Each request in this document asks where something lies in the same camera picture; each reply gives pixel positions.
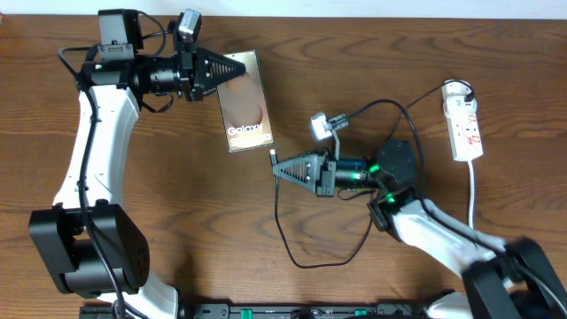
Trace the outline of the Galaxy S25 Ultra smartphone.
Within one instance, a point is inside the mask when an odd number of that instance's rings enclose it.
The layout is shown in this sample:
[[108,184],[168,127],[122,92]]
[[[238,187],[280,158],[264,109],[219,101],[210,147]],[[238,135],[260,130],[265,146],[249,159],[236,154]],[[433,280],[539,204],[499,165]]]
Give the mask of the Galaxy S25 Ultra smartphone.
[[242,152],[274,143],[268,105],[256,51],[226,54],[245,65],[245,74],[217,87],[229,152]]

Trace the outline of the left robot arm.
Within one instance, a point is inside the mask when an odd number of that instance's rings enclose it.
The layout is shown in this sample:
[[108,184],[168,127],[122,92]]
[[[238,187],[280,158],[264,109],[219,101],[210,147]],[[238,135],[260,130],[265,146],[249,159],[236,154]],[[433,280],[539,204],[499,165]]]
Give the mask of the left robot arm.
[[149,245],[123,207],[128,143],[146,95],[202,100],[245,66],[197,44],[202,21],[186,10],[159,27],[174,52],[144,54],[138,10],[102,10],[100,40],[72,70],[80,119],[53,204],[31,213],[29,234],[56,288],[107,303],[112,318],[186,318],[179,292],[151,270]]

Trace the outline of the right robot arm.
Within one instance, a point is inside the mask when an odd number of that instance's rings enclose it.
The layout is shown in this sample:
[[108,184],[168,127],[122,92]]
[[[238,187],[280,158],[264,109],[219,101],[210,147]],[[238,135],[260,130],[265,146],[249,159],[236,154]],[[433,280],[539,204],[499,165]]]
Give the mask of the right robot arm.
[[449,292],[417,310],[430,318],[564,318],[566,290],[542,248],[521,237],[509,242],[474,230],[422,198],[416,158],[401,140],[385,143],[374,158],[340,158],[337,150],[305,152],[286,160],[270,155],[277,181],[318,197],[336,188],[364,188],[372,224],[413,246],[462,279],[464,293]]

